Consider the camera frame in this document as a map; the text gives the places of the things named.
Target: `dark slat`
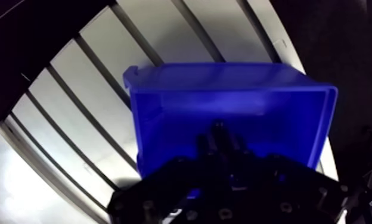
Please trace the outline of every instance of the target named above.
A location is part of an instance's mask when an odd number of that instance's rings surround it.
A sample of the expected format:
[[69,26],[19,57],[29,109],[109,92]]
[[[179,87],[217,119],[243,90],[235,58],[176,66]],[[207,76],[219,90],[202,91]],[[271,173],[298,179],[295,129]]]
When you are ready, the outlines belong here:
[[31,140],[31,142],[37,147],[37,149],[57,168],[75,187],[77,187],[83,194],[85,194],[92,202],[94,202],[99,208],[105,208],[100,202],[98,202],[89,192],[87,192],[78,182],[70,176],[53,157],[41,146],[41,144],[33,137],[33,135],[27,130],[27,128],[22,124],[22,122],[16,117],[15,114],[11,113],[10,116],[18,124],[19,128],[24,132],[24,134]]
[[82,49],[82,51],[86,54],[89,58],[91,63],[95,66],[95,68],[100,72],[100,74],[105,78],[107,83],[111,86],[111,88],[115,91],[116,95],[123,101],[123,103],[131,109],[131,99],[129,95],[123,90],[123,88],[119,85],[116,81],[114,76],[110,73],[107,67],[103,64],[103,62],[97,57],[95,52],[90,48],[87,42],[83,39],[83,37],[77,34],[74,38],[76,43]]
[[117,2],[113,2],[110,5],[112,12],[118,18],[118,20],[123,24],[125,29],[130,33],[136,43],[140,46],[140,48],[144,51],[147,57],[155,66],[160,66],[163,64],[163,60],[158,55],[158,53],[154,50],[153,47],[147,42],[147,40],[143,37],[137,27],[134,25],[132,20],[129,16],[125,13],[120,5]]
[[67,96],[72,100],[72,102],[77,106],[77,108],[82,112],[86,119],[93,125],[94,128],[103,136],[103,138],[117,151],[117,153],[122,156],[122,158],[137,171],[136,163],[133,159],[125,152],[125,150],[112,138],[112,136],[103,128],[103,126],[97,121],[97,119],[90,113],[89,110],[83,105],[80,99],[75,95],[75,93],[70,89],[70,87],[65,83],[62,77],[58,74],[56,69],[52,65],[46,67],[47,71],[55,79],[55,81],[60,85],[62,90],[67,94]]
[[65,132],[59,127],[58,124],[50,117],[50,115],[40,105],[38,100],[33,96],[32,93],[26,92],[27,97],[35,105],[35,107],[44,116],[47,122],[54,128],[54,130],[65,140],[65,142],[73,149],[73,151],[101,178],[103,179],[113,190],[119,188],[80,150],[78,146],[65,134]]
[[183,0],[172,0],[175,7],[182,14],[183,18],[187,21],[190,27],[194,30],[196,35],[199,37],[203,45],[206,47],[208,53],[216,62],[225,62],[224,57],[219,52],[219,49],[215,46],[214,42],[211,40],[207,31],[199,22],[197,17],[191,12],[189,7],[185,4]]
[[274,45],[272,44],[268,34],[266,33],[264,27],[262,26],[260,20],[252,10],[249,3],[246,0],[237,0],[237,3],[239,4],[240,8],[244,12],[244,15],[247,17],[252,27],[254,28],[254,31],[257,33],[257,36],[260,39],[265,50],[267,51],[271,61],[273,63],[281,63],[281,59],[276,52]]

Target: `plastic container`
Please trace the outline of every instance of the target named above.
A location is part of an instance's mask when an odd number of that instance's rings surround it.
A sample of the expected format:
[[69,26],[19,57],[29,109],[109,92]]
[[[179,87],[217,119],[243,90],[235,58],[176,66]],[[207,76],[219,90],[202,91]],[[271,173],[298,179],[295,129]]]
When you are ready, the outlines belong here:
[[258,156],[278,153],[315,168],[328,134],[336,87],[284,64],[165,64],[125,71],[146,176],[168,160],[196,156],[196,136],[216,119]]

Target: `blue plastic bin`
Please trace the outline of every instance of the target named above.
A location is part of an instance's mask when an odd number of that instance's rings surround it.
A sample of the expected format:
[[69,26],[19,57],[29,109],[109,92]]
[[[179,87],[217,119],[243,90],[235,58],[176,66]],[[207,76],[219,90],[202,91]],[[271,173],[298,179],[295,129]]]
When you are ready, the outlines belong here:
[[278,153],[315,168],[337,89],[284,64],[165,64],[125,71],[142,177],[196,156],[196,136],[216,119],[258,156]]

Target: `screw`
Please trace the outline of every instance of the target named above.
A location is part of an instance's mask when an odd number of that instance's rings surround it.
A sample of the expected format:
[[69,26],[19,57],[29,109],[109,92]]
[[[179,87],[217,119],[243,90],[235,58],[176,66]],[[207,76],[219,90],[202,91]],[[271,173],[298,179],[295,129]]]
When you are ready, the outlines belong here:
[[340,186],[340,189],[343,191],[343,192],[347,192],[349,190],[349,188],[346,186],[346,185],[342,185]]
[[220,211],[218,211],[218,214],[221,220],[232,219],[233,216],[232,211],[230,209],[220,209]]
[[196,211],[194,211],[194,210],[190,210],[190,211],[186,212],[186,219],[187,219],[188,221],[194,221],[194,220],[197,219],[197,216],[198,216],[198,215],[199,215],[199,214],[198,214]]
[[280,208],[282,212],[291,213],[293,211],[292,205],[288,202],[282,202],[280,204]]

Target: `metal slat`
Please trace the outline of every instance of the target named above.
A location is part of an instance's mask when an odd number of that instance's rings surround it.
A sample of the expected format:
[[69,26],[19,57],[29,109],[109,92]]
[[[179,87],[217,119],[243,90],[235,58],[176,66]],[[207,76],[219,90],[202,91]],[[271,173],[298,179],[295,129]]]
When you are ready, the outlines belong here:
[[185,18],[187,23],[194,30],[196,35],[203,42],[203,45],[206,47],[208,53],[211,55],[214,61],[225,62],[225,59],[222,56],[221,52],[219,52],[219,49],[215,46],[207,31],[204,29],[197,17],[191,12],[185,2],[183,0],[172,0],[172,2],[182,14],[183,18]]
[[37,149],[57,168],[75,187],[77,187],[83,194],[85,194],[93,203],[95,203],[99,208],[104,210],[107,209],[98,202],[89,192],[87,192],[78,182],[71,177],[54,158],[44,149],[43,146],[33,137],[33,135],[27,130],[27,128],[22,124],[22,122],[16,117],[15,114],[11,113],[10,116],[17,123],[19,128],[25,133],[25,135],[31,140],[31,142],[37,147]]
[[244,15],[249,19],[250,24],[254,28],[254,31],[257,33],[258,38],[260,39],[272,62],[281,63],[281,59],[279,58],[279,55],[277,54],[271,40],[269,39],[269,36],[267,35],[264,27],[261,25],[261,22],[258,19],[257,15],[250,7],[249,3],[246,0],[236,1],[244,12]]
[[101,217],[94,209],[87,206],[78,195],[70,190],[67,186],[53,171],[49,165],[46,164],[45,160],[38,155],[35,150],[31,149],[25,142],[22,142],[15,134],[12,133],[10,128],[5,122],[0,122],[0,133],[9,145],[19,154],[19,156],[61,197],[67,202],[74,205],[75,207],[82,210],[91,219],[97,223],[104,224],[108,223],[108,220]]
[[120,5],[117,2],[113,2],[109,5],[114,15],[118,18],[118,20],[123,24],[125,29],[129,32],[129,34],[133,37],[136,43],[140,46],[140,48],[144,51],[150,61],[155,65],[159,66],[163,64],[161,57],[157,54],[157,52],[150,46],[147,42],[145,37],[140,33],[137,27],[133,24],[132,20],[129,16],[125,13]]
[[56,69],[52,65],[46,67],[47,71],[55,79],[55,81],[60,85],[62,90],[68,95],[70,100],[77,106],[77,108],[82,112],[82,114],[87,118],[87,120],[93,125],[94,128],[103,136],[103,138],[117,151],[117,153],[122,156],[122,158],[135,170],[137,171],[136,162],[125,152],[125,150],[112,138],[112,136],[103,128],[103,126],[97,121],[97,119],[90,113],[90,111],[82,104],[80,99],[75,95],[75,93],[69,88],[66,82],[58,74]]
[[100,72],[103,78],[105,78],[107,83],[111,86],[111,88],[123,101],[123,103],[131,110],[131,99],[129,95],[122,89],[119,83],[115,80],[114,76],[110,73],[110,71],[103,64],[103,62],[101,62],[101,60],[97,57],[97,55],[90,48],[90,46],[83,39],[83,37],[81,35],[77,35],[74,38],[74,40],[79,45],[79,47],[82,49],[82,51],[85,53],[85,55],[89,58],[89,60],[98,70],[98,72]]
[[103,179],[113,190],[119,188],[80,150],[75,143],[65,134],[65,132],[59,127],[58,124],[49,116],[49,114],[40,105],[38,100],[29,91],[26,92],[26,96],[44,116],[47,122],[54,128],[54,130],[65,140],[65,142],[73,149],[73,151],[101,178]]
[[182,2],[198,19],[225,61],[271,62],[258,34],[236,1]]
[[118,3],[165,63],[213,61],[171,0],[120,0]]

